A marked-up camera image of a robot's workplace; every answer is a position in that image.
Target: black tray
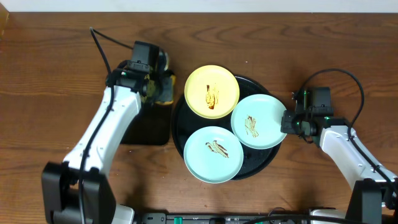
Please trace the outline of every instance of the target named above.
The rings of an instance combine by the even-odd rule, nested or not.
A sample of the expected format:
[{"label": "black tray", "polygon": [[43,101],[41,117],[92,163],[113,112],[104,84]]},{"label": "black tray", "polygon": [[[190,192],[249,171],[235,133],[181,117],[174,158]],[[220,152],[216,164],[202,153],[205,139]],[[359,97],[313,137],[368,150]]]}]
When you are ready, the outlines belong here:
[{"label": "black tray", "polygon": [[[240,89],[239,101],[254,94],[270,95],[262,85],[250,78],[239,75],[235,75],[235,78],[238,81]],[[175,106],[172,116],[172,136],[175,147],[181,157],[183,158],[184,146],[188,138],[201,128],[219,126],[232,132],[231,115],[232,113],[219,119],[202,118],[189,108],[185,101],[185,97],[182,95]],[[276,156],[280,144],[281,143],[266,150],[252,149],[242,144],[244,154],[243,165],[238,174],[232,179],[245,179],[263,170]]]}]

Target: food residue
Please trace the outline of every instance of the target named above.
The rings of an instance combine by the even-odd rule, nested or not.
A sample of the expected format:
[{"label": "food residue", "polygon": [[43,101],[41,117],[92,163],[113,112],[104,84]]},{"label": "food residue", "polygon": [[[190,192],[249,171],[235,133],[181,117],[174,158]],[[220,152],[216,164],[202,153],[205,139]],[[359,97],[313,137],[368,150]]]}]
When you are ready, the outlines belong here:
[{"label": "food residue", "polygon": [[206,103],[209,109],[213,110],[215,105],[218,104],[218,90],[216,84],[214,84],[213,88],[210,88],[210,85],[206,85]]},{"label": "food residue", "polygon": [[226,149],[222,145],[218,144],[217,141],[214,140],[213,143],[206,142],[206,146],[211,152],[218,153],[225,158],[229,158],[228,153],[226,153]]},{"label": "food residue", "polygon": [[246,134],[251,133],[254,138],[259,136],[256,131],[256,119],[248,115],[248,118],[244,120],[244,126],[246,127]]}]

